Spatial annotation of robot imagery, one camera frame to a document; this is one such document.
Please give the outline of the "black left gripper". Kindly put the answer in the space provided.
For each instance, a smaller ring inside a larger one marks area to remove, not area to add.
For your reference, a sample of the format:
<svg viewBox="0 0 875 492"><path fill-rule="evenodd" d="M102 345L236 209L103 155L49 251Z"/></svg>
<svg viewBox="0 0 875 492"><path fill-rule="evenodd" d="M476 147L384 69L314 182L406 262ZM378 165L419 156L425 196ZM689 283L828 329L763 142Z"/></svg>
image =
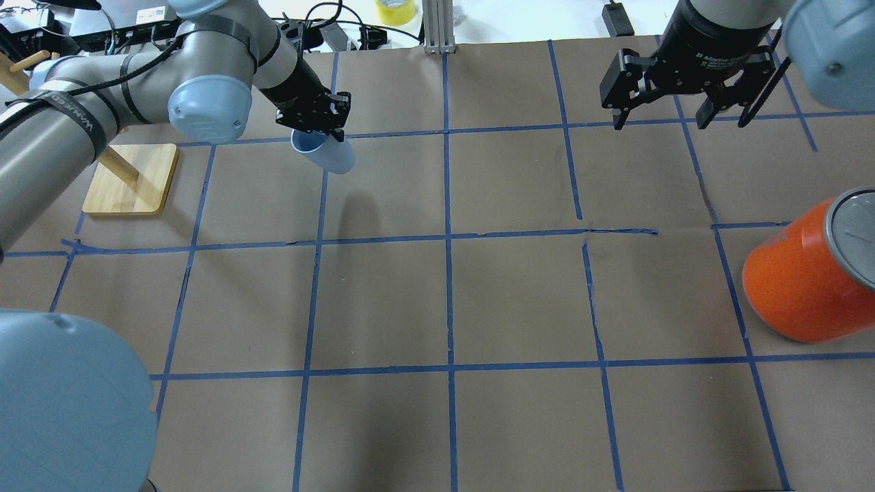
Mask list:
<svg viewBox="0 0 875 492"><path fill-rule="evenodd" d="M278 86L275 123L293 130L318 131L338 143L346 140L345 127L352 109L350 92L332 92L302 58L286 81Z"/></svg>

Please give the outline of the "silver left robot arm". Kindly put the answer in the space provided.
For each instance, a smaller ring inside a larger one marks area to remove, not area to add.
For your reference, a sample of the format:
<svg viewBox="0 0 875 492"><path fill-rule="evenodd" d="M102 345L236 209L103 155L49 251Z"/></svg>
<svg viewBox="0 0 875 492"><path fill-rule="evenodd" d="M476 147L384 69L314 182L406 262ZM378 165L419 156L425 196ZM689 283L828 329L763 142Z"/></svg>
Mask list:
<svg viewBox="0 0 875 492"><path fill-rule="evenodd" d="M256 88L276 122L348 150L352 96L320 81L254 1L172 1L163 52L66 57L41 66L2 113L2 252L123 128L171 124L226 144ZM122 336L63 312L2 311L3 491L153 491L157 415L149 374Z"/></svg>

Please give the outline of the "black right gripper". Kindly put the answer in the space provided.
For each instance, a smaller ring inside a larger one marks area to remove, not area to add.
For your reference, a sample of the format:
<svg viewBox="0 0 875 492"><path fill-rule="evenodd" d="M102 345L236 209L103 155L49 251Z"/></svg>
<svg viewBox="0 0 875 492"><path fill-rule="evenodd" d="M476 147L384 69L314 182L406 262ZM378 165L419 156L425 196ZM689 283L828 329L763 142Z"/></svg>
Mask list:
<svg viewBox="0 0 875 492"><path fill-rule="evenodd" d="M616 131L632 109L673 94L706 94L696 112L705 130L731 106L748 107L766 88L776 63L763 43L770 25L751 30L672 20L656 50L622 47L600 82L600 103Z"/></svg>

